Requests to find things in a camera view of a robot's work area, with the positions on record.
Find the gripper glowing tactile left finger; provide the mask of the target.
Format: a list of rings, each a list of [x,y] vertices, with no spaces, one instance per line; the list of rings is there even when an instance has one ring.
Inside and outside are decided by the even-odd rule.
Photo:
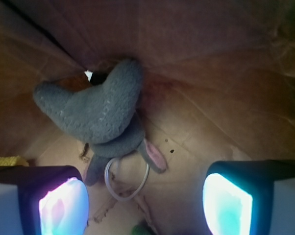
[[[74,166],[0,166],[0,235],[82,235],[88,216]]]

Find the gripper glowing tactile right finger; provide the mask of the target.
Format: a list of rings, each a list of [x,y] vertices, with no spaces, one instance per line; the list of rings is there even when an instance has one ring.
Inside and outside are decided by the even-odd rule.
[[[202,204],[214,235],[295,235],[295,160],[214,162]]]

